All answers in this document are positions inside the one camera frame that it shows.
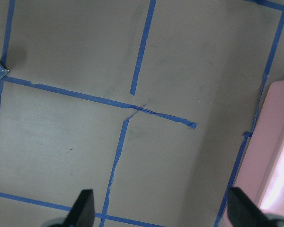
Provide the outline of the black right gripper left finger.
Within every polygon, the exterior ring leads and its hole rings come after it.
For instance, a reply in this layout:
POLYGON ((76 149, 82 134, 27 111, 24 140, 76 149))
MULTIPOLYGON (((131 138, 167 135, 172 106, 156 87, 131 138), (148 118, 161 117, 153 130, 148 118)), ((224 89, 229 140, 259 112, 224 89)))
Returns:
POLYGON ((92 227, 95 220, 92 189, 82 190, 63 222, 64 227, 92 227))

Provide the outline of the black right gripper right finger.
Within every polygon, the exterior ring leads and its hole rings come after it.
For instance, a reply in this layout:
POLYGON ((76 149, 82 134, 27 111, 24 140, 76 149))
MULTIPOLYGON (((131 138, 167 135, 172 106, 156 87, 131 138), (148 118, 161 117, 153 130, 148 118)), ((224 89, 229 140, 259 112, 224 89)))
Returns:
POLYGON ((239 187, 228 191, 228 219, 233 227, 275 226, 239 187))

